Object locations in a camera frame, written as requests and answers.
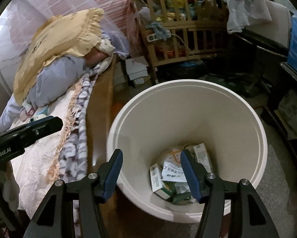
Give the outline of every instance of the hanging plastic bag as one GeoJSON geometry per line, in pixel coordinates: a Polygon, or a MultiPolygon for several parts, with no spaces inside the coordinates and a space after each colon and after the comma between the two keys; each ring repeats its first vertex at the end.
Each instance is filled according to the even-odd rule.
{"type": "Polygon", "coordinates": [[[228,33],[241,32],[245,26],[272,21],[265,0],[225,0],[229,9],[228,33]]]}

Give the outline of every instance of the white trash can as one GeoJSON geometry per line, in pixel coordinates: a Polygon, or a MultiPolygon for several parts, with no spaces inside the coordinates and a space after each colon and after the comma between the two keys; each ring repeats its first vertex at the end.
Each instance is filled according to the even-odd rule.
{"type": "MultiPolygon", "coordinates": [[[[223,180],[247,178],[256,188],[267,161],[260,119],[236,93],[214,83],[177,80],[153,86],[130,100],[115,118],[107,159],[123,151],[117,185],[145,212],[180,223],[199,222],[203,205],[175,206],[152,192],[149,167],[174,145],[204,143],[223,180]]],[[[230,212],[225,204],[224,214],[230,212]]]]}

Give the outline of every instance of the metal screw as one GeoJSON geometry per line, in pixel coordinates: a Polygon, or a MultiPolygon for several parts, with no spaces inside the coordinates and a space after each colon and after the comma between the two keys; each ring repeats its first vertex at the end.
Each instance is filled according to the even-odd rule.
{"type": "Polygon", "coordinates": [[[91,173],[91,174],[88,175],[89,179],[95,179],[97,177],[98,177],[98,175],[96,173],[91,173]]]}
{"type": "Polygon", "coordinates": [[[241,180],[241,183],[242,183],[243,185],[249,185],[249,184],[250,184],[249,180],[247,180],[247,179],[242,179],[242,180],[241,180]]]}
{"type": "Polygon", "coordinates": [[[215,178],[216,178],[216,175],[215,175],[214,173],[208,173],[208,174],[207,174],[207,177],[208,177],[209,179],[215,179],[215,178]]]}
{"type": "Polygon", "coordinates": [[[55,185],[58,186],[58,187],[61,186],[62,185],[62,180],[57,180],[55,182],[55,185]]]}

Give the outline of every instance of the yellow pillow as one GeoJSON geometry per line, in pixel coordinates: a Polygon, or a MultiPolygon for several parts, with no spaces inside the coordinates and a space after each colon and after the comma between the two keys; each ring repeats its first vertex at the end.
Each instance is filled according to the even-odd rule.
{"type": "Polygon", "coordinates": [[[102,18],[100,8],[83,10],[61,17],[37,33],[15,75],[14,96],[19,105],[35,85],[43,67],[66,54],[84,56],[99,43],[102,18]]]}

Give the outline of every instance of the power strip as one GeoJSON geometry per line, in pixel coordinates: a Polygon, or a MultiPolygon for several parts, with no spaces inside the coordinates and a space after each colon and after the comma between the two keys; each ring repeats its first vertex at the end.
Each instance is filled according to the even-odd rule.
{"type": "MultiPolygon", "coordinates": [[[[166,33],[167,33],[167,38],[170,38],[172,36],[172,34],[169,30],[167,30],[166,33]]],[[[156,37],[156,34],[150,34],[146,37],[146,39],[148,42],[155,42],[155,41],[161,40],[161,38],[158,39],[156,37]]]]}

